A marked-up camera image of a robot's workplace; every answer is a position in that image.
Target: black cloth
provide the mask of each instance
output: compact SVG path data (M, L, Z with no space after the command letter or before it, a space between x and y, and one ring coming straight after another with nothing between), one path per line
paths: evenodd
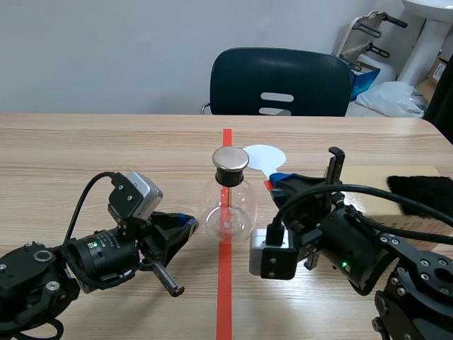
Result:
M420 202L441 213L453 214L453 181L448 177L390 176L387 185L392 193ZM422 212L401 206L405 215L429 217Z

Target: white sink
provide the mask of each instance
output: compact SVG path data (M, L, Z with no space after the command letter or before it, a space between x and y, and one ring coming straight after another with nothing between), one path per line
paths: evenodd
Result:
M404 6L415 15L427 18L398 80L417 86L427 79L449 29L453 23L453 0L403 0Z
M418 16L453 23L453 0L403 0L403 3Z

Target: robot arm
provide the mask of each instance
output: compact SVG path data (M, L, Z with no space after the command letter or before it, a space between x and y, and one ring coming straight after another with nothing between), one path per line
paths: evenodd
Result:
M115 187L108 211L117 227L71 238L89 189L106 176ZM48 323L57 330L51 339L58 340L63 325L55 318L78 298L80 288L85 293L113 288L132 279L136 271L153 271L171 296L182 294L184 287L178 286L165 267L193 235L198 222L184 214L155 212L161 198L162 192L136 172L99 174L82 193L62 245L49 248L31 242L1 257L0 339L31 340L21 332Z
M267 230L252 233L250 272L261 278L290 280L302 260L307 269L316 268L321 253L365 296L387 266L399 259L385 289L376 293L379 317L372 322L374 329L383 340L453 339L452 260L418 251L402 237L446 244L453 244L453 239L382 226L345 205L341 191L394 200L451 226L453 219L386 191L341 185L345 155L337 148L329 151L334 156L326 178L271 176L275 187L271 195L280 210Z

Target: black chair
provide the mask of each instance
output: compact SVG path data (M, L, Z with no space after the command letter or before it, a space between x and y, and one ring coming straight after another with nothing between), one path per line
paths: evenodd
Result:
M273 108L291 115L344 117L351 90L349 66L332 55L235 48L216 59L210 103L201 114L210 106L213 115L260 115ZM280 99L278 93L289 96Z

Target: red tape line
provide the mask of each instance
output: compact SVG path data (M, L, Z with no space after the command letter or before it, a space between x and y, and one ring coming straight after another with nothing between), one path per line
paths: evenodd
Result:
M224 129L224 147L233 145L233 132L231 129ZM222 187L221 208L220 208L220 240L219 243L219 276L217 281L217 333L216 340L232 340L233 320L231 308L231 196L229 188Z

